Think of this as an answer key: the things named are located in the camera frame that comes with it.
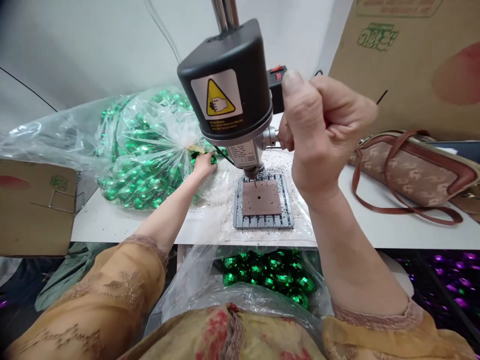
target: brown handbag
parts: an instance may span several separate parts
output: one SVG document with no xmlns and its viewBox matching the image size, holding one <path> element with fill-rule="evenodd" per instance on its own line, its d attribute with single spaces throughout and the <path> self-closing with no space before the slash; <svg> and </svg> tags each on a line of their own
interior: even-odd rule
<svg viewBox="0 0 480 360">
<path fill-rule="evenodd" d="M 415 213 L 442 225 L 460 224 L 462 216 L 454 209 L 439 206 L 480 182 L 480 166 L 466 158 L 439 150 L 420 141 L 426 131 L 384 131 L 362 142 L 350 157 L 355 166 L 353 193 L 366 208 L 382 214 Z M 384 183 L 404 208 L 377 207 L 359 197 L 360 172 Z M 399 194 L 419 204 L 408 205 Z M 443 220 L 425 212 L 440 210 L 451 217 Z"/>
</svg>

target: embroidered sleeve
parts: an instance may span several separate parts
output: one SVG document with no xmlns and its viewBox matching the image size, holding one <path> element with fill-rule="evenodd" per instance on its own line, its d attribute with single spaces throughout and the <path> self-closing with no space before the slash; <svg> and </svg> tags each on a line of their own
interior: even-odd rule
<svg viewBox="0 0 480 360">
<path fill-rule="evenodd" d="M 335 317 L 323 322 L 329 359 L 475 359 L 464 338 L 438 330 L 433 318 L 410 299 L 404 313 L 375 316 L 332 303 Z"/>
<path fill-rule="evenodd" d="M 101 252 L 83 280 L 7 349 L 7 359 L 117 359 L 160 297 L 167 260 L 141 235 Z"/>
</svg>

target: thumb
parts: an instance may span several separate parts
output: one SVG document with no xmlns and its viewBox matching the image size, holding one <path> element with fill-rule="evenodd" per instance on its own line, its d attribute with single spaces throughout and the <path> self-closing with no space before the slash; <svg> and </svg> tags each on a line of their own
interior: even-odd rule
<svg viewBox="0 0 480 360">
<path fill-rule="evenodd" d="M 325 132 L 322 95 L 298 71 L 287 71 L 281 87 L 285 114 L 295 144 L 314 141 Z"/>
</svg>

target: metal grid plate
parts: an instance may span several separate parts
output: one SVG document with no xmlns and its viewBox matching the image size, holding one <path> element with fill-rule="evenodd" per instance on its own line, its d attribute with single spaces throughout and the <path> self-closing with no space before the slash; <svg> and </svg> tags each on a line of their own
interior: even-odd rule
<svg viewBox="0 0 480 360">
<path fill-rule="evenodd" d="M 238 188 L 236 190 L 235 203 L 233 204 L 233 226 L 237 229 L 292 229 L 295 221 L 285 176 L 279 173 L 261 173 L 256 180 L 276 180 L 278 184 L 278 195 L 280 196 L 281 214 L 242 215 L 243 183 L 252 181 L 244 176 L 238 181 Z"/>
</svg>

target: hand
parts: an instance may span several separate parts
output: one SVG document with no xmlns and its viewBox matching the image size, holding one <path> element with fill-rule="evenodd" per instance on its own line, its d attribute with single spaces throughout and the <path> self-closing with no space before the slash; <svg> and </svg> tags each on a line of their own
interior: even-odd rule
<svg viewBox="0 0 480 360">
<path fill-rule="evenodd" d="M 377 117 L 377 105 L 330 77 L 309 82 L 297 71 L 287 71 L 282 90 L 278 138 L 282 148 L 295 150 L 293 181 L 308 206 L 315 205 L 338 192 L 340 172 Z"/>
<path fill-rule="evenodd" d="M 193 175 L 203 183 L 216 169 L 217 164 L 212 165 L 213 152 L 200 154 L 196 157 Z"/>
</svg>

